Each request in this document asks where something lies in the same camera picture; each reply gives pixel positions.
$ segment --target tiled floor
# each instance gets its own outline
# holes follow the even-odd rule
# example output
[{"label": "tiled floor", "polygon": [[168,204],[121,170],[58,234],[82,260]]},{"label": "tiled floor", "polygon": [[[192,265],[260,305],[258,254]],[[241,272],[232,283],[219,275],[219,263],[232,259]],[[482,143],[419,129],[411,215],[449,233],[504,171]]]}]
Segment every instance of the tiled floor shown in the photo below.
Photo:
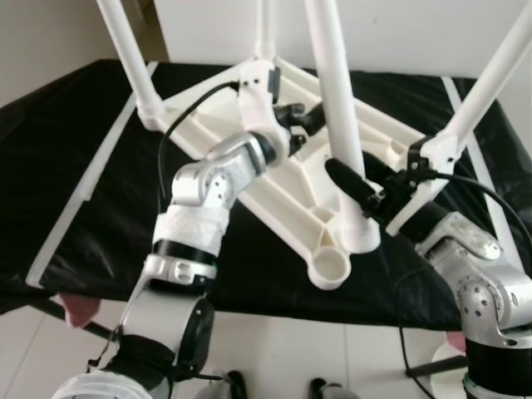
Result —
[{"label": "tiled floor", "polygon": [[[113,327],[123,306],[105,302],[97,321]],[[412,364],[430,360],[443,339],[419,330],[407,331],[406,338]],[[103,345],[103,339],[31,308],[1,316],[0,398],[50,398],[66,379],[84,372],[86,360]],[[219,369],[241,370],[253,399],[302,399],[317,376],[350,387],[362,399],[423,397],[404,377],[395,328],[218,313],[205,371]],[[174,399],[193,398],[204,385],[182,383]]]}]

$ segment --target black tablecloth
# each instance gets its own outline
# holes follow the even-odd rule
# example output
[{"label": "black tablecloth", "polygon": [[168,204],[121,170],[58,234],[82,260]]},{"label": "black tablecloth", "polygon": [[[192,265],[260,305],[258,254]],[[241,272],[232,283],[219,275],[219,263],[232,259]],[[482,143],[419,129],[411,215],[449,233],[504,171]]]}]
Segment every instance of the black tablecloth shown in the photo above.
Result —
[{"label": "black tablecloth", "polygon": [[[160,64],[153,82],[163,98],[223,71],[225,66]],[[352,72],[357,98],[427,135],[441,130],[452,109],[441,79]],[[474,83],[455,79],[462,96]],[[101,141],[131,94],[121,64],[99,61],[0,110],[0,313],[55,292],[127,300],[135,286],[156,216],[156,151],[160,133],[133,115],[91,201],[81,207],[42,278],[47,291],[24,283],[44,239]],[[495,186],[531,228],[532,166],[498,104],[475,131]],[[171,146],[167,170],[190,161]],[[457,173],[473,175],[467,155]],[[450,183],[437,202],[492,230],[482,197]],[[516,229],[515,239],[523,248]],[[521,256],[527,267],[530,259]],[[396,325],[392,287],[424,262],[402,236],[382,235],[378,250],[353,255],[339,289],[321,291],[305,263],[240,203],[219,257],[210,297],[218,310],[341,323]],[[397,295],[406,326],[457,329],[449,288],[432,271],[413,276]]]}]

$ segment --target black cable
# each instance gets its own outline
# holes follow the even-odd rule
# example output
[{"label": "black cable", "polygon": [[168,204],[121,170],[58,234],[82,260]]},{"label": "black cable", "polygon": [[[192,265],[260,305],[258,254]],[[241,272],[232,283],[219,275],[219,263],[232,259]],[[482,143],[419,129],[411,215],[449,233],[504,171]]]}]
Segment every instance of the black cable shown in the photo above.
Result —
[{"label": "black cable", "polygon": [[[401,322],[401,317],[400,317],[401,313],[400,313],[400,308],[399,308],[399,301],[397,301],[397,293],[402,283],[407,281],[410,277],[415,276],[418,273],[426,272],[427,270],[434,270],[434,268],[432,266],[423,266],[422,268],[416,268],[414,270],[411,270],[410,272],[406,273],[404,276],[402,276],[396,281],[393,287],[393,290],[392,290],[393,302],[394,302],[394,306],[396,309],[397,326],[399,327],[399,337],[401,339],[402,360],[405,363],[405,368],[409,375],[412,375],[412,374],[410,373],[411,371],[410,363],[408,362],[408,357],[406,356],[405,333],[403,331],[404,327],[402,326],[402,322]],[[427,397],[429,397],[430,399],[436,399],[434,395],[432,395],[429,392],[429,390],[425,388],[423,384],[421,384],[421,382],[417,379],[416,376],[412,375],[411,379],[414,380],[414,382],[419,387],[419,389],[421,389]]]},{"label": "black cable", "polygon": [[225,87],[231,87],[233,90],[238,91],[239,89],[239,83],[237,81],[227,81],[225,83],[222,83],[220,85],[217,85],[207,91],[204,95],[202,95],[198,100],[196,100],[191,106],[189,106],[175,121],[170,125],[168,130],[166,131],[165,135],[163,135],[163,138],[161,139],[159,143],[159,151],[157,153],[157,172],[159,174],[159,192],[160,192],[160,198],[159,198],[159,213],[162,211],[163,204],[166,200],[166,190],[165,190],[165,148],[166,144],[168,143],[168,140],[170,139],[170,135],[174,131],[174,129],[186,119],[188,115],[190,115],[202,102],[207,100],[209,97],[211,97],[214,93],[224,89]]},{"label": "black cable", "polygon": [[[431,179],[444,179],[449,181],[457,181],[464,185],[470,185],[482,191],[484,194],[490,196],[497,204],[502,207],[506,215],[513,219],[516,224],[516,227],[518,228],[523,237],[526,250],[529,253],[530,259],[532,259],[532,236],[530,235],[529,230],[526,228],[525,223],[523,223],[523,220],[519,217],[517,212],[515,212],[515,209],[513,209],[512,206],[508,204],[500,195],[498,195],[493,190],[490,190],[478,181],[470,179],[468,177],[458,175],[447,175],[445,173],[430,173],[430,177]],[[525,268],[525,272],[530,278],[532,278],[532,270],[530,270],[530,268]]]}]

